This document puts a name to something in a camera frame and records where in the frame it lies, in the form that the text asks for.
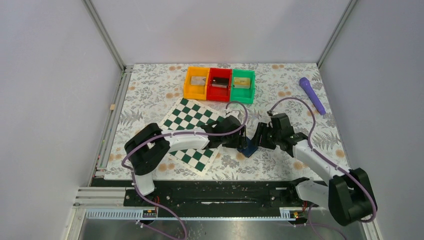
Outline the blue leather card holder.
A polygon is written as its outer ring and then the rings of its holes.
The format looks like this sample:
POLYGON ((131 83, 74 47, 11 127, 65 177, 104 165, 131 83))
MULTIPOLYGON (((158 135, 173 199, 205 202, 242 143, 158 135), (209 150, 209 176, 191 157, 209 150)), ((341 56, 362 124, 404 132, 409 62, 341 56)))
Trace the blue leather card holder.
POLYGON ((252 141, 249 138, 247 138, 246 147, 238 148, 237 151, 239 153, 242 153, 245 157, 249 158, 258 150, 258 148, 259 148, 258 146, 254 145, 252 141))

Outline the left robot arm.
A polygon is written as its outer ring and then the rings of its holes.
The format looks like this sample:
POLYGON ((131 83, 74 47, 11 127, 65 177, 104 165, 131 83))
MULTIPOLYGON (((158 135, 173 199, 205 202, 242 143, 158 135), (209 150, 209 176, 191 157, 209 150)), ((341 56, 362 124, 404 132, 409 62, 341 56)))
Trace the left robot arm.
POLYGON ((153 171, 166 154, 183 150, 208 150, 218 147, 245 149, 246 125, 230 115, 194 129, 162 130, 150 123, 125 145, 135 189, 146 196, 155 190, 153 171))

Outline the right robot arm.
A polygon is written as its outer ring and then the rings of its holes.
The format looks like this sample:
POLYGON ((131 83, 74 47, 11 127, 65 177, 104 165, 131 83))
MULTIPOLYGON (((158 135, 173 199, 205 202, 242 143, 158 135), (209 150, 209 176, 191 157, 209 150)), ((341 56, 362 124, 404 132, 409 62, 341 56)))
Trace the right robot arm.
POLYGON ((323 184, 308 177, 290 181, 284 195, 289 202, 308 202, 326 208, 341 226, 375 216, 378 206, 368 174, 362 168, 347 169, 330 163, 313 148, 306 134, 295 132, 285 113, 271 116, 269 123, 259 122, 252 143, 270 150, 280 148, 323 180, 323 184))

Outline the gold card box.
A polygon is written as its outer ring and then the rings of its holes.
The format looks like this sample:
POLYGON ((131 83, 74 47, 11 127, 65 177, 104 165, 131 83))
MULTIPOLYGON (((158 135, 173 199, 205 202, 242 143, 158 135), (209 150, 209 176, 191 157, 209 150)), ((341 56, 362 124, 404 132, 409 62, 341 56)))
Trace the gold card box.
POLYGON ((251 79, 249 77, 234 77, 232 80, 233 87, 236 89, 250 89, 251 79))

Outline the black card box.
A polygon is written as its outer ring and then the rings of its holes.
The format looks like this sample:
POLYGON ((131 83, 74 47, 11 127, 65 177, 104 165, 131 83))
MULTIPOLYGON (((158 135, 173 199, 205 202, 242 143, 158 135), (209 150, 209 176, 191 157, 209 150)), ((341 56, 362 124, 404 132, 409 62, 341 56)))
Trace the black card box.
POLYGON ((212 87, 216 87, 216 88, 228 88, 230 83, 230 79, 229 78, 225 78, 225 77, 214 77, 211 80, 211 86, 212 87))

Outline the silver card box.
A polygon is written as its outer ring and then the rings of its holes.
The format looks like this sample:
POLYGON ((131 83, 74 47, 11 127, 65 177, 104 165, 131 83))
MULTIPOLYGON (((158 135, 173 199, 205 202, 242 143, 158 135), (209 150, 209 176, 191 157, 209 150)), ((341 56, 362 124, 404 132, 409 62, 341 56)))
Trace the silver card box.
POLYGON ((192 86, 205 86, 207 81, 206 76, 192 76, 190 78, 190 84, 192 86))

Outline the floral table mat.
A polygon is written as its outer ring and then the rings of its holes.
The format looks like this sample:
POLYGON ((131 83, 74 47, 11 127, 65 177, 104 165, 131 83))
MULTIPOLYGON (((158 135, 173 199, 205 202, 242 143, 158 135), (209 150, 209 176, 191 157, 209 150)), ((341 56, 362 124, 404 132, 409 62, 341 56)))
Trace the floral table mat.
MULTIPOLYGON (((131 173, 122 167, 125 143, 147 124, 159 123, 182 98, 188 64, 136 64, 126 89, 109 160, 106 180, 129 180, 131 173)), ((252 137, 259 122, 268 122, 268 110, 285 113, 296 132, 312 132, 311 141, 327 158, 348 165, 335 117, 314 63, 232 63, 217 68, 255 72, 255 97, 247 106, 247 136, 252 137), (326 114, 321 115, 299 85, 306 77, 326 114)), ((222 148, 205 175, 198 175, 181 163, 163 159, 153 173, 156 180, 197 181, 291 181, 300 177, 317 180, 318 175, 305 163, 280 149, 260 148, 247 158, 235 149, 222 148)))

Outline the green plastic bin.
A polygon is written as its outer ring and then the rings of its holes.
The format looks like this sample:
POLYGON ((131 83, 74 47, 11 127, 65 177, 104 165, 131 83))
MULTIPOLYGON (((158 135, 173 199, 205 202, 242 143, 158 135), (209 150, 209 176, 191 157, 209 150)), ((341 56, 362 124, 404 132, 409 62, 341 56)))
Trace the green plastic bin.
POLYGON ((232 69, 230 101, 238 101, 244 104, 252 104, 255 98, 255 72, 252 70, 232 69), (233 78, 250 78, 251 87, 249 89, 234 88, 233 78))

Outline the purple toy microphone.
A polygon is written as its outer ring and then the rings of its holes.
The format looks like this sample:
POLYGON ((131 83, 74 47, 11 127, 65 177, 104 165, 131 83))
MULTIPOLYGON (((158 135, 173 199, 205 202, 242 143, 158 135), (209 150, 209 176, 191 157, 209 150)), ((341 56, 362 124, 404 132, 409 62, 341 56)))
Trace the purple toy microphone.
POLYGON ((309 97, 315 109, 319 112, 319 114, 324 116, 327 112, 325 110, 324 105, 322 104, 317 94, 313 90, 310 84, 310 81, 306 77, 302 77, 299 80, 299 85, 303 89, 303 91, 306 93, 306 95, 309 97))

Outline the red plastic bin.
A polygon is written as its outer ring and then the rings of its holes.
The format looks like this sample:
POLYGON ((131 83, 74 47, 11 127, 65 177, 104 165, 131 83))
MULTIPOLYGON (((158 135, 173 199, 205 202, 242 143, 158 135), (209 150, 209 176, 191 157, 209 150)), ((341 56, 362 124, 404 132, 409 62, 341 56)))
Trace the red plastic bin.
POLYGON ((206 90, 206 99, 208 101, 228 102, 230 100, 232 84, 232 70, 230 68, 210 68, 208 84, 206 90), (211 86, 214 77, 229 78, 228 88, 220 88, 211 86))

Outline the green white chessboard mat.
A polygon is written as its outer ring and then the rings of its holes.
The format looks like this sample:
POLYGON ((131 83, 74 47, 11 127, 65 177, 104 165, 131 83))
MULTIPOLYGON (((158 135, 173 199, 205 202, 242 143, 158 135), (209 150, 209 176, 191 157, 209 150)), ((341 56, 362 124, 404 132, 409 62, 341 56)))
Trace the green white chessboard mat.
MULTIPOLYGON (((222 121, 225 115, 196 100, 179 99, 160 122, 163 130, 181 131, 199 128, 214 121, 222 121)), ((221 146, 213 149, 186 149, 173 151, 167 154, 197 175, 204 176, 212 166, 215 158, 222 149, 221 146)))

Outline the yellow plastic bin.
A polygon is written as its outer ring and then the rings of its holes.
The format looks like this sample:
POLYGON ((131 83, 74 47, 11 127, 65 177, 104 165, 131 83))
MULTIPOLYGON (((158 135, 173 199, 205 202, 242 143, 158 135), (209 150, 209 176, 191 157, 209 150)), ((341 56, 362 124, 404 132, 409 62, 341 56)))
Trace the yellow plastic bin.
POLYGON ((206 100, 207 99, 207 86, 210 75, 209 67, 189 66, 183 84, 183 97, 192 100, 206 100), (192 76, 206 76, 206 85, 194 86, 190 84, 192 76))

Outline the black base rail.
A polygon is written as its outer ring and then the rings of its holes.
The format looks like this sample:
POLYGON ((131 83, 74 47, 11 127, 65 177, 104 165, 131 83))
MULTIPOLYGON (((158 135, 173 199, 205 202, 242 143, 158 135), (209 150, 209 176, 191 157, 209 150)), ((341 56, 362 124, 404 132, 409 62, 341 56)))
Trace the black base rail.
POLYGON ((294 196, 289 181, 156 180, 146 198, 180 218, 279 217, 280 208, 301 211, 311 203, 294 196))

